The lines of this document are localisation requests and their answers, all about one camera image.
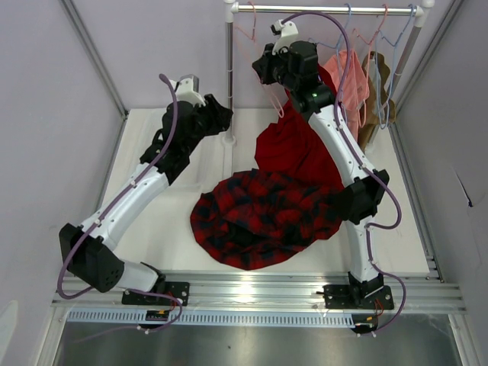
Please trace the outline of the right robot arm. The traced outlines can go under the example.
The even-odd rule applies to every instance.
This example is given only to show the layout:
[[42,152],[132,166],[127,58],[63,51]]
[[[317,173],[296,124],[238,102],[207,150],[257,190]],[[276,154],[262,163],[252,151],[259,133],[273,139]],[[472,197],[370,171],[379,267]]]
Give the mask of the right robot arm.
[[268,43],[252,68],[262,84],[284,87],[294,109],[328,150],[344,186],[332,206],[345,223],[352,264],[347,289],[324,288],[327,307],[373,307],[385,286],[384,276],[374,268],[371,226],[390,179],[388,173],[376,170],[361,154],[342,116],[337,93],[319,74],[314,43],[299,40],[282,47]]

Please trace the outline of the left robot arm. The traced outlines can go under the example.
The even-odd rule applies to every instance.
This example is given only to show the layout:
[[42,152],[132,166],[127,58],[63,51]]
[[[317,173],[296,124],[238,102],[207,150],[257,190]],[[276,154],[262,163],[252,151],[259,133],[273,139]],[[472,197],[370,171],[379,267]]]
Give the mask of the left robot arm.
[[115,287],[135,289],[147,304],[160,303],[165,297],[162,273],[122,260],[114,250],[146,206],[187,168],[198,144],[227,131],[232,117],[213,95],[205,95],[202,105],[171,103],[134,172],[111,201],[79,225],[67,223],[59,231],[62,270],[101,293]]

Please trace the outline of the red plaid skirt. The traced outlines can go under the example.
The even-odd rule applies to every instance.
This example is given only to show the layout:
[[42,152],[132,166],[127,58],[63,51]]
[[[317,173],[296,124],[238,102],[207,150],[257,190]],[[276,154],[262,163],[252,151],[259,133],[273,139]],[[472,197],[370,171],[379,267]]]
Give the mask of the red plaid skirt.
[[257,270],[334,236],[342,224],[332,206],[337,193],[333,186],[306,186],[278,172],[237,172],[200,196],[190,224],[211,258]]

